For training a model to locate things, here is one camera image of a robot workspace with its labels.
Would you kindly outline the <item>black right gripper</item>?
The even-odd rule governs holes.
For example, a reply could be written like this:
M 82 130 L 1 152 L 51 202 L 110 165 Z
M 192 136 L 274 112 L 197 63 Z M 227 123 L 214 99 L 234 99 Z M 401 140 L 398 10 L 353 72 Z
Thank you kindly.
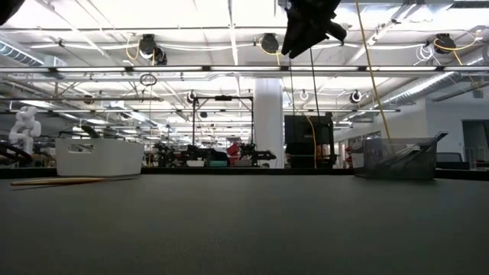
M 281 53 L 290 59 L 298 57 L 312 46 L 330 37 L 344 42 L 347 31 L 332 20 L 341 0 L 290 0 L 287 12 L 287 31 Z M 325 22 L 314 25 L 306 21 Z

